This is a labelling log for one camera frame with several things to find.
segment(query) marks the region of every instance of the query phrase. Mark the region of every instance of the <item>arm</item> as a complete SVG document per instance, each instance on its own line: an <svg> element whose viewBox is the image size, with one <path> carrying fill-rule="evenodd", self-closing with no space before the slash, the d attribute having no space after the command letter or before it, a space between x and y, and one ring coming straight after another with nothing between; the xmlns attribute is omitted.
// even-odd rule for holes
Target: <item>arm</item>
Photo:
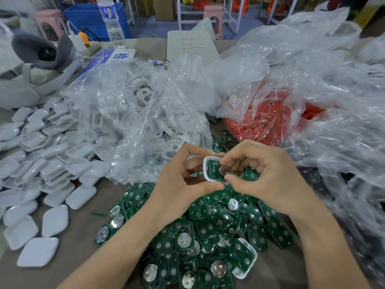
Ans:
<svg viewBox="0 0 385 289"><path fill-rule="evenodd" d="M187 159L190 155L200 156ZM199 197L224 189L222 183L188 177L202 170L203 158L208 155L213 153L184 144L163 167L144 206L58 289L122 288L148 243L163 227L182 216Z"/></svg>
<svg viewBox="0 0 385 289"><path fill-rule="evenodd" d="M310 288L370 288L330 211L306 184L283 149L246 140L220 161L233 170L255 168L257 181L225 179L239 193L262 199L292 219L300 235Z"/></svg>

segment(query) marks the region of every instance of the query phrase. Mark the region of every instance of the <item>pile of circuit boards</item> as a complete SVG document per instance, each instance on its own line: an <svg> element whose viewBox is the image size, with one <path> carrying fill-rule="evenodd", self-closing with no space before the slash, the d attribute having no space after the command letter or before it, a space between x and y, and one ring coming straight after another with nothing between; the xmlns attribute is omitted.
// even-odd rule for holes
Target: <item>pile of circuit boards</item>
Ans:
<svg viewBox="0 0 385 289"><path fill-rule="evenodd" d="M222 135L224 140L214 139L213 149L218 153L233 147L226 140L230 139L228 131ZM252 168L242 175L247 181L258 177ZM229 183L224 184L225 189L192 203L182 217L163 228L147 246L140 259L146 288L179 284L180 288L231 289L231 273L244 278L256 260L256 252L268 249L266 231L280 248L293 242L273 209L255 197L235 192ZM154 187L154 183L129 187L110 209L111 221L103 225L96 243L103 244L111 238L144 205Z"/></svg>

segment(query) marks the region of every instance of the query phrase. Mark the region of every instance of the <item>blue bin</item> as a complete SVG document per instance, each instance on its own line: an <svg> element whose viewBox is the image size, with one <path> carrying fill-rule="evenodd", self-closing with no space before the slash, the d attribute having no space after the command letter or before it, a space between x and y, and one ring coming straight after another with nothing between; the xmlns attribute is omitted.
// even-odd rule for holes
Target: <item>blue bin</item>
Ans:
<svg viewBox="0 0 385 289"><path fill-rule="evenodd" d="M115 9L119 17L119 23L122 27L124 38L131 38L131 32L130 28L128 27L127 17L126 13L124 12L123 4L116 3ZM64 10L64 14L76 28L87 34L87 36L93 40L96 40L96 38L92 33L94 33L103 42L110 40L108 37L107 28L97 4L76 4ZM72 24L70 24L71 29L75 34L77 34L78 31L72 26Z"/></svg>

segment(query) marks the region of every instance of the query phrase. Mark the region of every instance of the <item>water bottle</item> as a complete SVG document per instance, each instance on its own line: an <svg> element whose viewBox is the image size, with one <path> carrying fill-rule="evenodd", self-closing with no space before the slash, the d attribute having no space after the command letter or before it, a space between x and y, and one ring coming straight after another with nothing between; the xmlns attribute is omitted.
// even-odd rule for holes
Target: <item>water bottle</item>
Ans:
<svg viewBox="0 0 385 289"><path fill-rule="evenodd" d="M113 0L96 0L100 13L107 27L108 36L115 49L126 48L124 34L119 24L119 17L116 12Z"/></svg>

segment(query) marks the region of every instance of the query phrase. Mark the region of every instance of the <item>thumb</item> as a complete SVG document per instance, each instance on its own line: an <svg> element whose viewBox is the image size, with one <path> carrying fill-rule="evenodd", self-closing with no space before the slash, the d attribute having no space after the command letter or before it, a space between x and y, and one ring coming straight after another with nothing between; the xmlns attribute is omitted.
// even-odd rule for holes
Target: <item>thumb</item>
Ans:
<svg viewBox="0 0 385 289"><path fill-rule="evenodd" d="M194 188L194 191L197 193L197 197L199 198L214 191L224 189L224 184L220 181L205 181L203 183L194 184L191 187Z"/></svg>
<svg viewBox="0 0 385 289"><path fill-rule="evenodd" d="M224 176L224 179L232 185L233 189L237 193L249 194L251 196L256 196L258 189L258 184L255 181L246 181L241 179L236 175L227 174Z"/></svg>

